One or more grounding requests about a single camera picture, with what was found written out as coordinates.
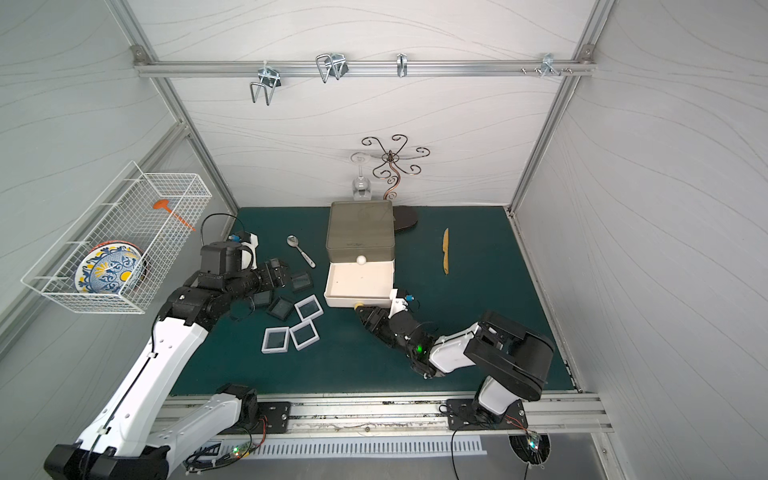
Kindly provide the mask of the three-tier drawer organizer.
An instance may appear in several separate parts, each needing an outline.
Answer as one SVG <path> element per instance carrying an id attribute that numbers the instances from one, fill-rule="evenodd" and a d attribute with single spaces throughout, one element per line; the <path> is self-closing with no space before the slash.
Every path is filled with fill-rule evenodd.
<path id="1" fill-rule="evenodd" d="M 395 232 L 390 201 L 334 202 L 326 250 L 330 267 L 324 298 L 328 306 L 391 306 Z"/>

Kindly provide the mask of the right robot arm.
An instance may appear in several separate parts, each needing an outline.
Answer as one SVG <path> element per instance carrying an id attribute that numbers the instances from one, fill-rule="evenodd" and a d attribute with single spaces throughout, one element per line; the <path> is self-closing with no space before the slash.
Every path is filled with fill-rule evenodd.
<path id="1" fill-rule="evenodd" d="M 432 336 L 408 307 L 357 304 L 363 327 L 385 345 L 401 351 L 425 379 L 476 367 L 486 374 L 473 400 L 475 409 L 496 417 L 513 403 L 541 399 L 555 354 L 554 344 L 495 311 L 451 335 Z"/>

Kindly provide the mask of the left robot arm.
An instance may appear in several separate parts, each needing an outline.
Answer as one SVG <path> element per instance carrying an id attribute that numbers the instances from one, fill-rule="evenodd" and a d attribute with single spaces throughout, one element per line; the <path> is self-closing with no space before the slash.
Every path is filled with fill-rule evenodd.
<path id="1" fill-rule="evenodd" d="M 44 462 L 53 479 L 165 479 L 211 437 L 238 428 L 260 437 L 270 414 L 255 389 L 226 384 L 206 403 L 157 434 L 151 428 L 198 347 L 233 303 L 274 290 L 278 261 L 256 263 L 258 238 L 202 247 L 201 267 L 173 291 L 153 321 L 136 362 L 93 422 Z"/>

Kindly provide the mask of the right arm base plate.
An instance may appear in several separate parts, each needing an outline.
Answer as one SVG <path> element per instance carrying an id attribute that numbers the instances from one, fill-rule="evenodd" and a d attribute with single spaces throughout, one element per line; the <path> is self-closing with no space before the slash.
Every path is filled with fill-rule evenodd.
<path id="1" fill-rule="evenodd" d="M 521 399 L 512 402 L 503 414 L 494 414 L 484 409 L 473 399 L 448 399 L 438 407 L 439 413 L 447 418 L 451 431 L 486 431 L 528 429 L 527 415 Z"/>

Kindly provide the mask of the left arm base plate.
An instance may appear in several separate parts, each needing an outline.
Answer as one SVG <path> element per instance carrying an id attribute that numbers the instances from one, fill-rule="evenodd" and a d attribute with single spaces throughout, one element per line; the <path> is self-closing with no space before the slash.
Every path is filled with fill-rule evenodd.
<path id="1" fill-rule="evenodd" d="M 236 423 L 219 435 L 257 434 L 266 431 L 267 435 L 285 434 L 288 431 L 292 404 L 287 401 L 257 402 L 244 401 Z"/>

